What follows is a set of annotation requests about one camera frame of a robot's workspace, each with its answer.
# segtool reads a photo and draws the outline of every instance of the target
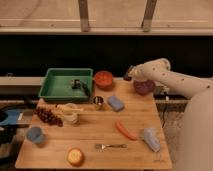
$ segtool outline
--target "white robot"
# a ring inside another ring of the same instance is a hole
[[[128,76],[160,82],[189,99],[180,136],[178,171],[213,171],[213,81],[170,71],[167,59],[134,66]]]

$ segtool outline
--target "grapes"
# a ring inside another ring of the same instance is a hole
[[[37,107],[35,113],[38,117],[49,125],[58,125],[60,127],[63,126],[63,121],[58,116],[54,115],[51,110],[46,110],[45,108]]]

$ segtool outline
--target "metal fork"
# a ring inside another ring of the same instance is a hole
[[[112,148],[127,148],[126,144],[95,144],[95,148],[96,149],[105,149],[108,147],[112,147]]]

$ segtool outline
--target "orange fruit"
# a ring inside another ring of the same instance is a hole
[[[73,166],[80,166],[84,160],[84,155],[79,148],[72,148],[68,153],[67,160]]]

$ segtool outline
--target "small blue cup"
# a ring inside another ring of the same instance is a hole
[[[44,134],[40,127],[34,126],[27,131],[26,138],[35,144],[40,144],[44,140]]]

